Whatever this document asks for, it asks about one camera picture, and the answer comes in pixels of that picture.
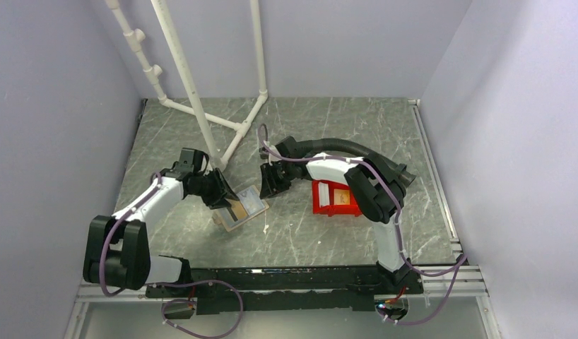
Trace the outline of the white printed card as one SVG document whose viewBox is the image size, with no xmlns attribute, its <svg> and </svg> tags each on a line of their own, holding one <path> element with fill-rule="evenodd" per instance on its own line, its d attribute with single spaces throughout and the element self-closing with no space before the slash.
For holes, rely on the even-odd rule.
<svg viewBox="0 0 578 339">
<path fill-rule="evenodd" d="M 238 193 L 240 201 L 244 206 L 244 209 L 250 214 L 256 214 L 260 210 L 264 209 L 264 204 L 259 198 L 259 194 L 255 192 L 252 188 L 245 189 Z"/>
</svg>

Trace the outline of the beige card holder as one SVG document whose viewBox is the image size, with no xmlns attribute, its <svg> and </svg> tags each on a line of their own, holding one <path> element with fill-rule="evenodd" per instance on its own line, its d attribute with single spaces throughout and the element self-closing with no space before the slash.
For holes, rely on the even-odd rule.
<svg viewBox="0 0 578 339">
<path fill-rule="evenodd" d="M 231 206 L 214 210 L 212 220 L 227 232 L 232 232 L 246 222 L 264 213 L 269 204 L 260 198 L 260 190 L 255 185 L 237 193 L 238 201 L 230 201 Z"/>
</svg>

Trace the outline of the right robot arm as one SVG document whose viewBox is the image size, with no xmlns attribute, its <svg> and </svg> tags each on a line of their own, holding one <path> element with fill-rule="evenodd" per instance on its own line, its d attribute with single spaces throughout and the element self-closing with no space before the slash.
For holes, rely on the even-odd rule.
<svg viewBox="0 0 578 339">
<path fill-rule="evenodd" d="M 403 163 L 340 138 L 296 141 L 288 136 L 280 143 L 260 140 L 261 198 L 277 196 L 294 179 L 335 182 L 351 191 L 360 212 L 372 222 L 377 240 L 379 285 L 395 293 L 410 273 L 401 235 L 389 223 L 404 206 L 406 189 L 416 176 Z"/>
</svg>

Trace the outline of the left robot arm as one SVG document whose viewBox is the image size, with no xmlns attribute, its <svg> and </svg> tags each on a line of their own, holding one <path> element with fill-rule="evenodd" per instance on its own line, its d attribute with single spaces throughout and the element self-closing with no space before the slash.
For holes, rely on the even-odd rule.
<svg viewBox="0 0 578 339">
<path fill-rule="evenodd" d="M 218 168 L 209 169 L 207 153 L 183 148 L 170 168 L 156 172 L 150 186 L 128 206 L 92 219 L 83 264 L 83 279 L 98 284 L 108 297 L 146 285 L 164 286 L 172 295 L 192 287 L 190 262 L 152 255 L 148 227 L 188 196 L 198 196 L 211 210 L 229 208 L 238 199 Z"/>
</svg>

